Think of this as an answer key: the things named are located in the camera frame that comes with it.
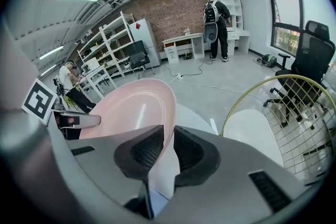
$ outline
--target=concrete floor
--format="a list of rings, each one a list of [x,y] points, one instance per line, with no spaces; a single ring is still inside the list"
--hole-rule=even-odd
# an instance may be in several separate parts
[[[275,71],[279,70],[277,67],[274,67],[273,70],[262,68],[262,66],[253,62],[253,59],[257,58],[258,56],[252,53],[246,55],[239,51],[235,51],[234,56],[230,56],[229,62],[222,62],[221,57],[218,56],[212,65],[204,64],[201,67],[202,74],[198,76],[184,76],[182,82],[203,84],[244,93],[258,82],[273,77]],[[211,63],[209,54],[206,54],[206,58],[204,59],[185,61],[180,59],[179,63],[171,65],[168,61],[163,61],[161,66],[154,68],[155,74],[153,74],[151,69],[148,69],[140,78],[155,78],[169,83],[174,77],[170,75],[167,67],[172,70],[172,74],[197,74],[201,72],[198,67],[203,62]],[[117,87],[120,87],[137,78],[138,72],[136,72],[136,76],[133,73],[128,73],[125,78],[118,77],[114,78],[113,81]],[[113,90],[111,86],[106,87],[104,84],[101,86],[106,94]],[[224,121],[230,109],[241,96],[241,93],[184,84],[177,81],[171,82],[170,86],[176,95],[178,103],[193,110],[209,124],[210,119],[214,119],[219,133],[222,132]],[[100,101],[95,92],[91,91],[88,95],[92,98],[93,102]],[[263,101],[272,96],[268,90],[254,92],[254,95]],[[247,97],[246,99],[247,102],[244,103],[246,108],[262,109],[263,103],[260,100],[254,97]]]

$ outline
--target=gold wire frame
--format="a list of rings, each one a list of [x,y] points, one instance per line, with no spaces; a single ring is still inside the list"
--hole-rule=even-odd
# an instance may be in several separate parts
[[[336,134],[336,106],[329,93],[309,78],[286,74],[256,84],[233,105],[221,136],[224,137],[225,125],[242,100],[269,81],[278,79],[285,79],[285,83],[281,88],[271,90],[276,94],[266,107],[260,105],[263,114],[276,138],[284,167],[306,183],[317,181],[327,173],[335,154],[332,137]]]

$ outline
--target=refrigerator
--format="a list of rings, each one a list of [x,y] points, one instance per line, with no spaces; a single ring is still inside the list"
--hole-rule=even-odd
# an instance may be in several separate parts
[[[156,47],[156,41],[151,23],[146,19],[138,20],[137,22],[130,25],[130,29],[134,41],[142,40],[152,66],[159,66],[161,64],[161,58]],[[150,64],[147,64],[145,67],[150,68],[151,66]]]

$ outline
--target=brick wall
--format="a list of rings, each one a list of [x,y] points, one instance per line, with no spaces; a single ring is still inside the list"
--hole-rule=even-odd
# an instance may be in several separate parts
[[[207,0],[132,0],[100,21],[92,32],[97,33],[99,26],[110,23],[123,11],[125,14],[133,14],[136,21],[146,18],[152,25],[159,51],[164,51],[162,41],[184,35],[185,28],[189,27],[191,34],[203,32],[203,8],[206,2]]]

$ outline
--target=black mesh office chair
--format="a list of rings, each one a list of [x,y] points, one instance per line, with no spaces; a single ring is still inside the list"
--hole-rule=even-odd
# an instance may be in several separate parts
[[[298,50],[291,70],[285,68],[286,60],[290,56],[279,54],[284,59],[282,69],[277,71],[275,75],[297,74],[310,78],[326,88],[322,84],[322,79],[329,68],[329,63],[334,53],[335,45],[330,41],[328,26],[310,20],[300,35]],[[289,122],[289,109],[295,112],[297,115],[296,120],[300,122],[302,116],[296,105],[303,103],[312,107],[321,92],[316,87],[300,79],[281,78],[278,80],[287,91],[287,94],[276,88],[270,89],[271,93],[276,91],[281,99],[268,99],[264,103],[264,107],[270,102],[286,105],[286,121],[281,124],[282,127],[285,127]]]
[[[148,53],[146,52],[143,42],[141,40],[129,45],[127,47],[127,52],[130,56],[129,62],[133,73],[135,68],[144,67],[149,63],[152,68],[153,74],[155,74],[150,59],[148,57]]]

